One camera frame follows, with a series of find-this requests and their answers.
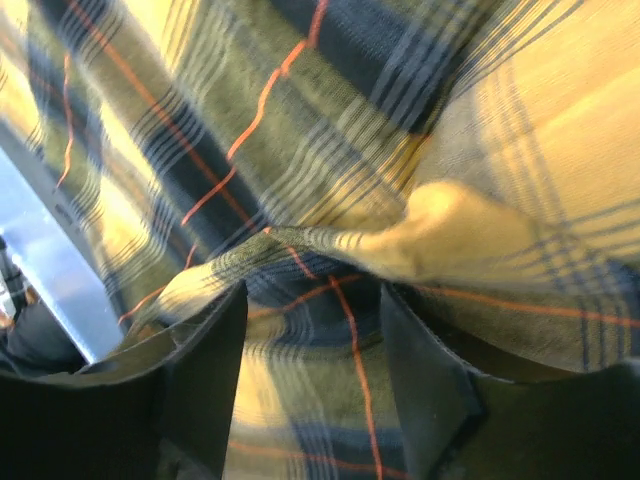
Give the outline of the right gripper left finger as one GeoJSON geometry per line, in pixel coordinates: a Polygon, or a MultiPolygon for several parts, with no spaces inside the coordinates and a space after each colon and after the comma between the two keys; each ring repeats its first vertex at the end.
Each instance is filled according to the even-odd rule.
{"type": "Polygon", "coordinates": [[[247,325],[239,282],[74,374],[1,375],[4,479],[154,479],[163,446],[221,477],[247,325]]]}

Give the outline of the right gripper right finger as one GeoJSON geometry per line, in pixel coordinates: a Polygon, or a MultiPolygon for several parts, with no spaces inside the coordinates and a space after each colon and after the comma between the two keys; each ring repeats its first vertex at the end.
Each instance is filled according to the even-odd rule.
{"type": "Polygon", "coordinates": [[[392,284],[380,314],[415,479],[635,479],[639,362],[572,374],[432,318],[392,284]]]}

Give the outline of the yellow plaid long sleeve shirt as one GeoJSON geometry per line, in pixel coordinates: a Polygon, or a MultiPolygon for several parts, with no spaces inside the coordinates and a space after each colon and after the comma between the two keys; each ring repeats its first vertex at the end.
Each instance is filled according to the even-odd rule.
{"type": "Polygon", "coordinates": [[[407,479],[380,296],[494,374],[639,356],[635,1],[5,1],[1,121],[127,345],[237,281],[227,479],[407,479]]]}

